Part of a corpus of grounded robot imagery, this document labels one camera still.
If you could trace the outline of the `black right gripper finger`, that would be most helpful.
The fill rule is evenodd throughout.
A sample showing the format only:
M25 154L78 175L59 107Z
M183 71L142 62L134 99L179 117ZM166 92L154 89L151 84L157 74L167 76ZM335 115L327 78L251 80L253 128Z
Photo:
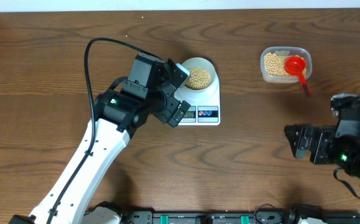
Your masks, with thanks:
M290 140L296 138L296 133L299 133L303 128L311 127L311 124L304 123L304 124L293 124L293 125L286 125L284 127L284 135L285 137Z
M305 153L309 150L310 140L307 138L301 139L289 139L291 151L293 157L296 159L302 159Z

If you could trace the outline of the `red plastic scoop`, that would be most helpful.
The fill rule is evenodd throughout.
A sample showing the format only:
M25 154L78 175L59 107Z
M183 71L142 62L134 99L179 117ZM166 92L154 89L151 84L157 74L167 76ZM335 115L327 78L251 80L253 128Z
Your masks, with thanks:
M305 60L298 56L291 56L285 60L284 69L287 74L296 76L300 83L301 89L306 96L311 96L311 91L306 81L303 71L306 67Z

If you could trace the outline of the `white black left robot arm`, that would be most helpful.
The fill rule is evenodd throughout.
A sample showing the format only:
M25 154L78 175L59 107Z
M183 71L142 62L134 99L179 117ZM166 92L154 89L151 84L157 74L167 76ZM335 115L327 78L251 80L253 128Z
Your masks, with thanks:
M13 223L113 223L122 215L109 206L86 209L103 176L135 131L149 115L176 127L190 105L174 92L184 86L190 72L172 60L138 54L128 77L116 79L98 95L75 154L49 194L28 216L14 215Z

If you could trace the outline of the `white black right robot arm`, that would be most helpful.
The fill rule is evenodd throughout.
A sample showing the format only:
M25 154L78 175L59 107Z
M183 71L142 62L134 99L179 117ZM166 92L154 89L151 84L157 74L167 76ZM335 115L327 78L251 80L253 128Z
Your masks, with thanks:
M310 162L315 165L336 164L339 170L360 179L360 104L338 108L335 126L314 127L310 124L294 124L284 127L284 135L290 143L293 157L301 159L310 152ZM345 187L357 198L354 189L344 180Z

